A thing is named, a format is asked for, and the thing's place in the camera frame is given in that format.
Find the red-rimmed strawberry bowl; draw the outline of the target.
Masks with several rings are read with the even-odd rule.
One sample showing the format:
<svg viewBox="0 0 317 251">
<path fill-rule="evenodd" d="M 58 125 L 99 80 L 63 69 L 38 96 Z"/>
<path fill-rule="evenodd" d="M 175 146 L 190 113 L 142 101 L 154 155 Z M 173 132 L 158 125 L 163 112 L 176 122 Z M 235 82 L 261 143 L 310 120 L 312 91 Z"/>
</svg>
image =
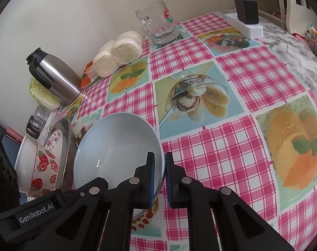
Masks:
<svg viewBox="0 0 317 251">
<path fill-rule="evenodd" d="M 58 160 L 44 145 L 24 136 L 15 163 L 19 191 L 37 198 L 55 190 Z"/>
</svg>

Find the light blue bowl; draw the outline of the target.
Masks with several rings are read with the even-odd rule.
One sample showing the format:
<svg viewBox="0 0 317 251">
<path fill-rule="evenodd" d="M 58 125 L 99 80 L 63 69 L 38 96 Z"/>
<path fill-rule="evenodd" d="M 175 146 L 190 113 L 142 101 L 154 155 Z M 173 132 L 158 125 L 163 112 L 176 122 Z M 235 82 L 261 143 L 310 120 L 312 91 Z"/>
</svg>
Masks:
<svg viewBox="0 0 317 251">
<path fill-rule="evenodd" d="M 165 164 L 161 142 L 154 128 L 142 117 L 127 112 L 110 114 L 97 121 L 83 136 L 74 160 L 76 189 L 97 177 L 115 188 L 131 178 L 137 167 L 154 153 L 154 199 L 163 183 Z"/>
</svg>

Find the round metal tray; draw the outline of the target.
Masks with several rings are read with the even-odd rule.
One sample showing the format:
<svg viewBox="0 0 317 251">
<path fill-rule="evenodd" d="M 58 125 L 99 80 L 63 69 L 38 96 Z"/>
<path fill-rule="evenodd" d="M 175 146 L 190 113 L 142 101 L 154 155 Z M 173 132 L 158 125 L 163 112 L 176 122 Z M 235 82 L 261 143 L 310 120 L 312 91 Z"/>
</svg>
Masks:
<svg viewBox="0 0 317 251">
<path fill-rule="evenodd" d="M 60 189 L 62 192 L 66 192 L 72 188 L 73 185 L 73 168 L 74 159 L 77 151 L 77 143 L 75 135 L 72 131 L 71 119 L 65 116 L 57 121 L 47 138 L 51 133 L 60 129 L 63 134 L 63 143 L 61 151 L 54 153 L 58 160 L 58 172 L 56 177 L 55 188 Z"/>
</svg>

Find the floral pink plate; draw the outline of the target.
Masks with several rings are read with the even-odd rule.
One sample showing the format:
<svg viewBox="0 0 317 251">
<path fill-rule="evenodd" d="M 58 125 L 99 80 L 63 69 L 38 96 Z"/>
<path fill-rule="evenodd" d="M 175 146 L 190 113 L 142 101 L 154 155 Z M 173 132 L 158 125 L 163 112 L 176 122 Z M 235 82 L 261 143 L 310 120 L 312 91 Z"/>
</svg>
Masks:
<svg viewBox="0 0 317 251">
<path fill-rule="evenodd" d="M 44 147 L 51 153 L 57 153 L 61 151 L 63 143 L 63 134 L 60 129 L 54 130 L 44 143 Z"/>
</svg>

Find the dark glass jar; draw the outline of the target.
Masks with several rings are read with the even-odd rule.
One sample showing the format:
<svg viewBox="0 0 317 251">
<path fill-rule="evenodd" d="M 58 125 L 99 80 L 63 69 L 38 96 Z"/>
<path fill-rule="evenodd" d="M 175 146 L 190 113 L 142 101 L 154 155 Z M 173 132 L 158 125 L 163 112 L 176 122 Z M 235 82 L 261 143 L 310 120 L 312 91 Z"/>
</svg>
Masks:
<svg viewBox="0 0 317 251">
<path fill-rule="evenodd" d="M 36 119 L 34 115 L 31 115 L 26 125 L 26 133 L 33 139 L 38 139 L 43 128 L 44 124 L 40 120 Z"/>
</svg>

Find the clear drinking glass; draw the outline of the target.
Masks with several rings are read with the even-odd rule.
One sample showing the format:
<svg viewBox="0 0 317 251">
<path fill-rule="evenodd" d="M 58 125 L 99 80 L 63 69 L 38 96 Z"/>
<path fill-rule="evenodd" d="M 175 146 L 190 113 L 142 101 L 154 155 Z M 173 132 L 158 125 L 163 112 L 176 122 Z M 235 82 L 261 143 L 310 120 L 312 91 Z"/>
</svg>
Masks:
<svg viewBox="0 0 317 251">
<path fill-rule="evenodd" d="M 45 125 L 47 120 L 49 119 L 50 114 L 51 111 L 49 109 L 39 105 L 36 108 L 33 116 L 41 125 Z"/>
</svg>

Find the checkered picture tablecloth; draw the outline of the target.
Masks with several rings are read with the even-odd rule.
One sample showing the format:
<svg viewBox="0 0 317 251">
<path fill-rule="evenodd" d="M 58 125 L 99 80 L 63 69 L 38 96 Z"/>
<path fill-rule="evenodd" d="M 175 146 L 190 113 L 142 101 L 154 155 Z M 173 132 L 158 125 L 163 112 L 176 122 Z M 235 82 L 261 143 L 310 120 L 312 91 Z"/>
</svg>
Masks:
<svg viewBox="0 0 317 251">
<path fill-rule="evenodd" d="M 70 107 L 81 139 L 100 118 L 147 120 L 187 174 L 227 186 L 295 250 L 317 235 L 317 99 L 289 65 L 217 11 L 179 23 L 179 39 L 144 40 L 138 62 L 98 79 Z"/>
</svg>

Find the napa cabbage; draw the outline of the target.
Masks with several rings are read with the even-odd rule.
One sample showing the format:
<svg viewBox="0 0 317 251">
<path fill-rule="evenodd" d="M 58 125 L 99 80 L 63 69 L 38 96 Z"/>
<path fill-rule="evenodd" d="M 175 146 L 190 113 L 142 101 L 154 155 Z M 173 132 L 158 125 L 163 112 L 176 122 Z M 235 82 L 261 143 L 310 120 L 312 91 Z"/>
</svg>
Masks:
<svg viewBox="0 0 317 251">
<path fill-rule="evenodd" d="M 49 90 L 41 85 L 34 77 L 31 78 L 29 91 L 30 95 L 37 101 L 37 103 L 48 110 L 57 110 L 62 104 L 54 94 L 49 92 Z"/>
</svg>

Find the orange snack packet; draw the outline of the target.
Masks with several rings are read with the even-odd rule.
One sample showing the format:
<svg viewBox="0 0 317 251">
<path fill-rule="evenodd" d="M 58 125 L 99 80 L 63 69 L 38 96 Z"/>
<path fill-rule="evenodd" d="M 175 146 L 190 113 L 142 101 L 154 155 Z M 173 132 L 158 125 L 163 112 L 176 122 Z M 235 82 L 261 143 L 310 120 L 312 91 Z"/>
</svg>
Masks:
<svg viewBox="0 0 317 251">
<path fill-rule="evenodd" d="M 97 79 L 99 78 L 99 75 L 95 72 L 92 66 L 92 61 L 90 61 L 82 74 L 82 79 L 81 79 L 81 88 L 85 88 L 92 83 L 94 83 Z"/>
</svg>

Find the steel thermos jug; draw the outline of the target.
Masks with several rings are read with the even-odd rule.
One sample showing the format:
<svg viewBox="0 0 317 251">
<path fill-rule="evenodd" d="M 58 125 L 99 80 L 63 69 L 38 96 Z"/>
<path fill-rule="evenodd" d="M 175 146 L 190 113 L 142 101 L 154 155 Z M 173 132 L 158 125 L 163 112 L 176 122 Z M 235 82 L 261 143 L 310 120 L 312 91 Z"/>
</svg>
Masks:
<svg viewBox="0 0 317 251">
<path fill-rule="evenodd" d="M 55 97 L 70 105 L 81 92 L 81 77 L 64 61 L 37 48 L 26 58 L 31 75 Z"/>
</svg>

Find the bag of white buns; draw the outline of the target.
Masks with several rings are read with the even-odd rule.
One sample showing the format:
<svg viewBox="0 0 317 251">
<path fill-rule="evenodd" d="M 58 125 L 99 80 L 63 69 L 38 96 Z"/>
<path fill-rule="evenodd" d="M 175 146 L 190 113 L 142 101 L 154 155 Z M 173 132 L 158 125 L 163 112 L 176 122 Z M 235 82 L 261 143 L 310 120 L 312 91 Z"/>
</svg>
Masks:
<svg viewBox="0 0 317 251">
<path fill-rule="evenodd" d="M 143 37 L 136 31 L 127 31 L 110 40 L 92 61 L 96 75 L 105 78 L 118 68 L 138 60 L 143 53 Z"/>
</svg>

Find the grey floral tablecloth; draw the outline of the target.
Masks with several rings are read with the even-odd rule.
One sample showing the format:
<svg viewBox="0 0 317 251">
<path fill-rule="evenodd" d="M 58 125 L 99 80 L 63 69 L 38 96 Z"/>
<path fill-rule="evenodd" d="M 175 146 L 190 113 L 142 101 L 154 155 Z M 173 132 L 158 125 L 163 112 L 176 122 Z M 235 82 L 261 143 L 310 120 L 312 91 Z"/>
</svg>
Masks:
<svg viewBox="0 0 317 251">
<path fill-rule="evenodd" d="M 260 42 L 289 65 L 317 99 L 317 57 L 310 47 L 263 17 L 259 19 L 259 23 L 263 27 Z"/>
</svg>

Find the white power strip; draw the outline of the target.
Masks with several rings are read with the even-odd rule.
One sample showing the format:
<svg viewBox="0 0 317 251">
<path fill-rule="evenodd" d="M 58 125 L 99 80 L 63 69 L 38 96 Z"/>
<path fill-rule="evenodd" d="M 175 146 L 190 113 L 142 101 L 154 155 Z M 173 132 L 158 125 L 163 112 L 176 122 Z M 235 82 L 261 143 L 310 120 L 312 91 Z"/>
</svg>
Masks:
<svg viewBox="0 0 317 251">
<path fill-rule="evenodd" d="M 255 39 L 263 37 L 263 27 L 260 24 L 245 24 L 238 19 L 236 13 L 227 14 L 226 22 L 247 38 Z"/>
</svg>

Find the glass mug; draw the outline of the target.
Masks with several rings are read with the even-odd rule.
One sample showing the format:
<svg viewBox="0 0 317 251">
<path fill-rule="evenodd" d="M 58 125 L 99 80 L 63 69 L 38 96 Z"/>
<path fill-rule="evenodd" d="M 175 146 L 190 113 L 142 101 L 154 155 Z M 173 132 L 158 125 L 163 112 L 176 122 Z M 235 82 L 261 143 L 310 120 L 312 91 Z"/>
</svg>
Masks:
<svg viewBox="0 0 317 251">
<path fill-rule="evenodd" d="M 141 30 L 156 45 L 167 44 L 180 34 L 164 1 L 139 9 L 136 16 Z"/>
</svg>

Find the black charger adapter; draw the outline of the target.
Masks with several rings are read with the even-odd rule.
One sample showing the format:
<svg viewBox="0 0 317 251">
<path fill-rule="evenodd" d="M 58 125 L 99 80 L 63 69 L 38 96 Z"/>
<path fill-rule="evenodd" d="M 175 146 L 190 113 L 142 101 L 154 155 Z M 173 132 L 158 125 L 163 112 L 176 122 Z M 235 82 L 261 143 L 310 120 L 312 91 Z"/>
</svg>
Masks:
<svg viewBox="0 0 317 251">
<path fill-rule="evenodd" d="M 234 0 L 238 20 L 245 24 L 258 24 L 257 0 Z"/>
</svg>

